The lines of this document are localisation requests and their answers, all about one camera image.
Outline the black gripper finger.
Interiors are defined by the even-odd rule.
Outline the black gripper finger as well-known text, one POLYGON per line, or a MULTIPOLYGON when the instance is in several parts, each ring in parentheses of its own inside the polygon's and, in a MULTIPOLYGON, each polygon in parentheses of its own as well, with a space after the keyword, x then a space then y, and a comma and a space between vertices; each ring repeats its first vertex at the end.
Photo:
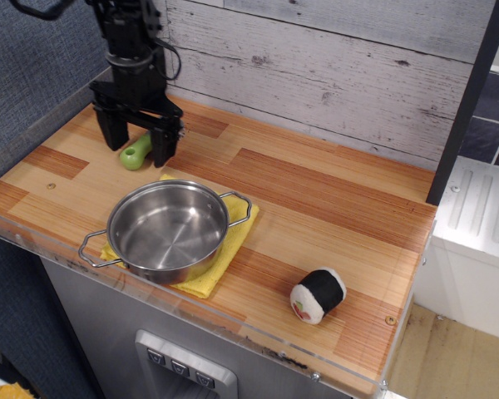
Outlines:
POLYGON ((156 168, 164 166, 175 155, 179 139, 180 134, 177 131, 151 131, 151 153, 156 168))
POLYGON ((119 150, 128 140, 129 133, 126 121, 118 112, 96 108, 96 118, 107 146, 111 150, 119 150))

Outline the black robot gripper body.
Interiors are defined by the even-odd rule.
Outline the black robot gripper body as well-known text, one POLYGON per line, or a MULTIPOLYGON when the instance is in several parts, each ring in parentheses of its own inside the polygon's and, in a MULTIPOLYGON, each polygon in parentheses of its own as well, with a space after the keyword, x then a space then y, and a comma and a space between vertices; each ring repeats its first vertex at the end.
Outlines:
POLYGON ((134 58, 106 55, 111 81, 94 81, 94 109, 101 132, 107 140, 127 140, 128 125, 155 131, 167 140, 181 138, 183 111, 167 98, 163 53, 134 58))

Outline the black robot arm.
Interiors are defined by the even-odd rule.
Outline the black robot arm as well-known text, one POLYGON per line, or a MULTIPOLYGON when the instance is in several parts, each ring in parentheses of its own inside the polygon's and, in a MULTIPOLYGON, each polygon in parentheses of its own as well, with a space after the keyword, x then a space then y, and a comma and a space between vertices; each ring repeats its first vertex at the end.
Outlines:
POLYGON ((183 110, 166 96, 168 76, 165 51, 176 49, 157 37, 161 13, 152 1, 93 1, 102 36, 107 41, 106 59, 111 81, 94 81, 93 106, 111 150, 128 140, 130 124, 151 133, 153 161, 163 166, 175 155, 181 137, 183 110))

